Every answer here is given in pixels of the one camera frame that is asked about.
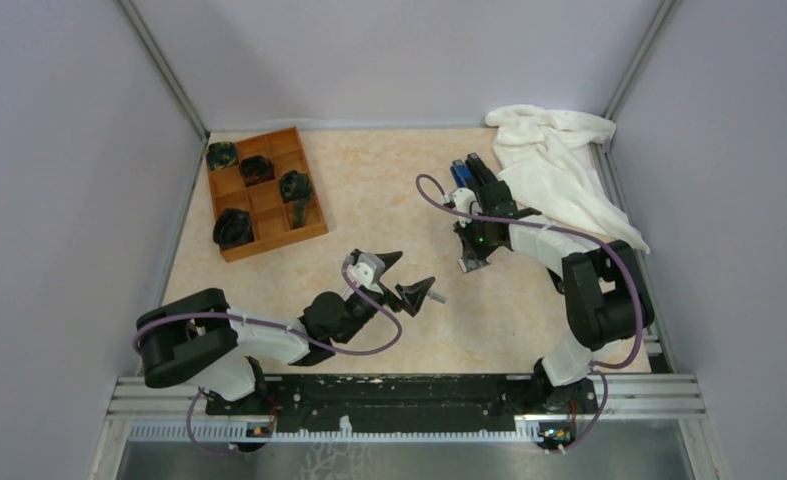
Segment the black stapler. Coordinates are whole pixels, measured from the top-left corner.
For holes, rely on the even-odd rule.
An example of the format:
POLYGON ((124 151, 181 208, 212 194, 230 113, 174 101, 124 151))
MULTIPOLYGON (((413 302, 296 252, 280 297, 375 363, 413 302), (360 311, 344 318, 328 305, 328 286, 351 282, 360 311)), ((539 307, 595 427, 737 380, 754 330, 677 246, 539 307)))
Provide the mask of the black stapler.
POLYGON ((469 171, 469 176, 465 180, 469 189, 475 191, 497 181, 494 172, 486 166, 478 154, 468 154, 464 164, 469 171))

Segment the blue stapler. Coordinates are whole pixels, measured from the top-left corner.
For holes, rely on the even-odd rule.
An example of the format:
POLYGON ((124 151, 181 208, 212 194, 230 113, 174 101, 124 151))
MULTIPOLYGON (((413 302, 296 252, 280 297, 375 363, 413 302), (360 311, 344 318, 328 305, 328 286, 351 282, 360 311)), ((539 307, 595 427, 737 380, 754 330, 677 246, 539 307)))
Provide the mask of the blue stapler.
POLYGON ((450 165, 450 172, 458 188, 470 188, 472 174, 463 160, 454 160, 450 165))

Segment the orange wooden divided tray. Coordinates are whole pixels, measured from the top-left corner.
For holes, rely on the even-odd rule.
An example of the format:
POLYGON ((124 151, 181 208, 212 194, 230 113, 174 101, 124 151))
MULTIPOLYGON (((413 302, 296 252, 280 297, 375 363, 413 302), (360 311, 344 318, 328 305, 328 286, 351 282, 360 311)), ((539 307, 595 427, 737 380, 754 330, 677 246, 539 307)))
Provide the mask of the orange wooden divided tray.
POLYGON ((328 226, 317 198, 311 168, 304 152, 299 131, 288 127, 274 132, 230 141, 237 145, 241 160, 262 155, 274 165, 272 181, 246 187, 236 166, 210 171, 207 179, 212 199, 214 225, 227 208, 246 210, 251 214, 253 242, 230 250, 218 250, 227 262, 238 261, 288 245, 296 244, 328 232, 328 226), (309 175, 313 196, 307 202, 284 203, 279 192, 279 179, 288 171, 309 175))

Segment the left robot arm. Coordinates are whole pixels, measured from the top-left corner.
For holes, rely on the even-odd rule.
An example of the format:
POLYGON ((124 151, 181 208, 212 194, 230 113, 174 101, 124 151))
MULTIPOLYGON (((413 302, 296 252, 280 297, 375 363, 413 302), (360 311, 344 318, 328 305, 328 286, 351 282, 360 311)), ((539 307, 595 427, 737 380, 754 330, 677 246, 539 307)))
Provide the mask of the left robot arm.
POLYGON ((430 296, 435 277, 389 288, 383 275, 402 252, 352 251, 341 266, 349 291, 318 294, 296 318, 255 317, 232 308, 223 290, 208 288, 142 315, 133 350, 151 389, 194 385, 246 414, 261 411, 269 388, 261 358, 308 367, 335 355, 373 356, 392 348, 430 296))

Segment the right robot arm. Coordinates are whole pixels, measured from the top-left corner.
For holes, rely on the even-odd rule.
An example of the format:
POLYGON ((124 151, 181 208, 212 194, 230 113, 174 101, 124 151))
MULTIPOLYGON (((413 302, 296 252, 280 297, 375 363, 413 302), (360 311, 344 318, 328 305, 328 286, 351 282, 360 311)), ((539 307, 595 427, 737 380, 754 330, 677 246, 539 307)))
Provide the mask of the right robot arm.
POLYGON ((528 385, 504 402, 513 413, 557 412, 578 400, 596 354, 640 336, 655 312, 636 251, 616 240, 600 244, 586 233, 550 226, 533 208, 517 207, 508 185, 469 175, 444 197, 460 212, 453 230, 462 244, 464 272, 485 267, 504 247, 538 260, 564 298, 570 331, 534 367, 528 385))

